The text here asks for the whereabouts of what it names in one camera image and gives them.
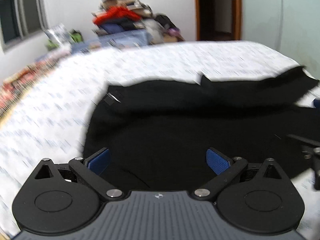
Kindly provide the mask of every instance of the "blue gripper pad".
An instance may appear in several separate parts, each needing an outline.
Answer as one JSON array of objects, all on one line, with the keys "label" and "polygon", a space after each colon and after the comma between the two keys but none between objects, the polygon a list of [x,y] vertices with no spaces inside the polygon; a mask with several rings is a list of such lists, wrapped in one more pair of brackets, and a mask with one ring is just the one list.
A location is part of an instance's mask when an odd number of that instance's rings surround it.
[{"label": "blue gripper pad", "polygon": [[316,98],[316,99],[313,101],[313,106],[314,106],[315,108],[320,109],[320,98]]},{"label": "blue gripper pad", "polygon": [[217,174],[224,172],[229,168],[230,162],[222,158],[213,150],[208,149],[206,153],[207,165]]},{"label": "blue gripper pad", "polygon": [[88,169],[100,175],[109,166],[110,162],[111,154],[109,149],[107,149],[88,163]]}]

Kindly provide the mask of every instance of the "circular cover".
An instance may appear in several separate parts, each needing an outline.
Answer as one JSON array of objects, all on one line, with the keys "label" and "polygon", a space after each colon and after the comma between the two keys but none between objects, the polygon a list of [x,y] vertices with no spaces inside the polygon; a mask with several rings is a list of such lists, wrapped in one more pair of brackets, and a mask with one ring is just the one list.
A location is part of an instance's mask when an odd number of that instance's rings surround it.
[{"label": "circular cover", "polygon": [[37,234],[63,234],[90,221],[98,212],[97,194],[81,184],[60,181],[23,190],[12,204],[20,228]]},{"label": "circular cover", "polygon": [[217,208],[232,225],[256,234],[276,234],[296,228],[303,216],[300,195],[281,180],[242,182],[223,190]]}]

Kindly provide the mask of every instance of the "bed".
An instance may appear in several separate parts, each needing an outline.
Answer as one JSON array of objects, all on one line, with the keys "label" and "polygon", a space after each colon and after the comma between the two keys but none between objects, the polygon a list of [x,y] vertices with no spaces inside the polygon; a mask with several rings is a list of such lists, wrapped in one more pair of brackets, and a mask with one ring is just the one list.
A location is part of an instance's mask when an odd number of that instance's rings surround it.
[{"label": "bed", "polygon": [[[297,65],[247,41],[183,42],[123,51],[105,48],[61,60],[15,106],[0,130],[1,230],[9,237],[18,233],[12,201],[42,158],[66,163],[81,155],[91,113],[108,84],[127,86],[145,79],[199,82],[199,73],[211,80],[259,80]],[[316,95],[319,88],[298,104],[310,107]],[[307,239],[319,239],[320,193],[312,190],[311,171],[294,184],[306,204],[298,230]]]}]

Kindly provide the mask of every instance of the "black cloth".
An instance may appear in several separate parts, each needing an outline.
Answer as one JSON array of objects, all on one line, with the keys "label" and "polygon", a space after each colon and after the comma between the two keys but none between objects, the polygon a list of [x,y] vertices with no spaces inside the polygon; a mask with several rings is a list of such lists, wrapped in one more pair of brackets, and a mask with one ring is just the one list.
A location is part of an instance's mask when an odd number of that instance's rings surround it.
[{"label": "black cloth", "polygon": [[124,191],[194,190],[215,173],[205,154],[214,147],[251,163],[272,157],[289,177],[310,160],[286,140],[320,141],[320,111],[294,103],[318,84],[302,67],[262,81],[147,81],[110,86],[93,112],[84,157],[103,147],[112,163],[101,177]]},{"label": "black cloth", "polygon": [[155,20],[161,24],[161,26],[163,28],[165,28],[165,30],[169,30],[169,29],[177,29],[176,25],[173,24],[173,22],[169,19],[169,17],[167,15],[164,14],[158,14],[155,17]]},{"label": "black cloth", "polygon": [[138,28],[135,27],[134,21],[127,17],[121,17],[121,18],[113,18],[106,20],[103,22],[103,24],[118,24],[120,25],[125,31],[134,31],[138,30]]}]

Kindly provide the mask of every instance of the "red clothing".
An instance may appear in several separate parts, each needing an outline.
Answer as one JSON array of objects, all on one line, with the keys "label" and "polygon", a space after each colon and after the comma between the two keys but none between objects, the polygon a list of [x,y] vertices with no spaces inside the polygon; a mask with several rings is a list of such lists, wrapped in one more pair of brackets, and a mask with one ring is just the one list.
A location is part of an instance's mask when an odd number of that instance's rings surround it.
[{"label": "red clothing", "polygon": [[133,11],[128,10],[125,7],[111,6],[110,9],[106,13],[101,14],[98,17],[94,18],[93,23],[97,26],[100,26],[106,20],[114,19],[114,18],[122,18],[122,17],[128,17],[128,18],[132,19],[133,21],[138,21],[141,19],[140,15],[136,14]]}]

